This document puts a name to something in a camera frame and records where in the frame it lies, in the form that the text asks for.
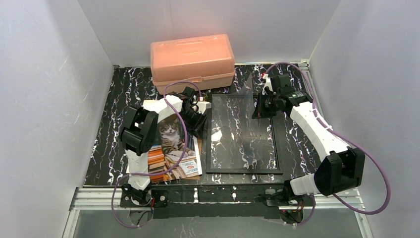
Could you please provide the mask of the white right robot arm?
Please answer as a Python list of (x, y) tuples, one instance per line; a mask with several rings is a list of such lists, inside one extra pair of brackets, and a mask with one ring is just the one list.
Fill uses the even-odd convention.
[(361, 185), (364, 152), (352, 148), (329, 131), (330, 127), (314, 107), (310, 93), (295, 90), (287, 75), (270, 78), (264, 73), (262, 79), (265, 84), (257, 95), (252, 118), (272, 118), (278, 112), (284, 112), (302, 129), (321, 161), (315, 173), (285, 181), (277, 194), (292, 200), (309, 194), (329, 196)]

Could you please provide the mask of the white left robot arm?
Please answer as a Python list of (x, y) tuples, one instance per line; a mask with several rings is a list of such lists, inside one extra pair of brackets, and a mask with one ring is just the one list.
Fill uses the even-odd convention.
[[(194, 144), (203, 134), (210, 108), (211, 103), (190, 87), (130, 107), (119, 135), (128, 158), (126, 188), (146, 191), (154, 177), (165, 176), (183, 160), (195, 157)], [(149, 152), (156, 147), (171, 159), (162, 165), (161, 172), (153, 172), (149, 166)]]

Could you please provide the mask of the cat photo print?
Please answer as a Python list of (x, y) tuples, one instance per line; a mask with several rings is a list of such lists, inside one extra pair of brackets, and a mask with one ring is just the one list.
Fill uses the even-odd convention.
[(194, 149), (193, 135), (185, 140), (182, 124), (177, 115), (171, 115), (157, 125), (157, 144), (148, 152), (148, 173), (155, 174), (170, 169), (178, 162), (185, 151), (181, 162), (170, 172), (150, 177), (152, 183), (167, 182), (176, 179), (198, 180), (198, 166)]

